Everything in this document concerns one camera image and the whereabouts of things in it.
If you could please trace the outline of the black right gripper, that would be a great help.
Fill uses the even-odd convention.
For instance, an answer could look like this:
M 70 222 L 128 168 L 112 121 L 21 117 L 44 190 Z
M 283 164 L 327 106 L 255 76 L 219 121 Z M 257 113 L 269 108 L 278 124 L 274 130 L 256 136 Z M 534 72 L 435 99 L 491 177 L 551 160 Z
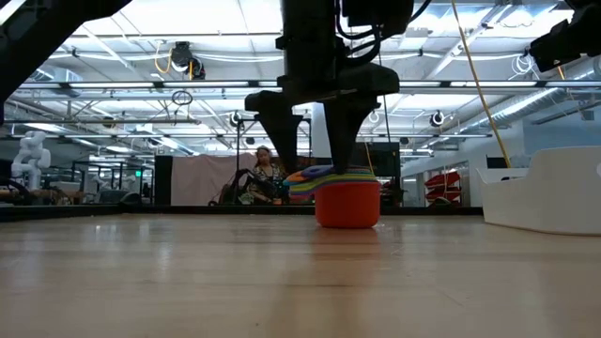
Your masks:
M 600 55 L 600 0 L 564 0 L 573 11 L 570 21 L 555 24 L 530 44 L 530 56 L 540 71 L 581 58 Z

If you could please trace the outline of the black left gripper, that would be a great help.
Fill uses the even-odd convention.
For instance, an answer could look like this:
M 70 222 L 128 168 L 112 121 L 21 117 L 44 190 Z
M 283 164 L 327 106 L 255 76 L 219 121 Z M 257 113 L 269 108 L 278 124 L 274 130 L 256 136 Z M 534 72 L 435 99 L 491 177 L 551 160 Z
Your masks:
M 303 120 L 292 113 L 292 106 L 326 100 L 331 159 L 334 172 L 343 174 L 363 121 L 379 106 L 377 96 L 399 90 L 397 73 L 372 62 L 380 51 L 381 29 L 373 27 L 367 34 L 374 38 L 365 44 L 370 51 L 359 57 L 350 56 L 352 50 L 334 29 L 287 27 L 276 39 L 276 47 L 285 53 L 285 74 L 277 79 L 282 90 L 248 95 L 245 110 L 257 112 L 288 173 L 297 170 L 297 130 Z

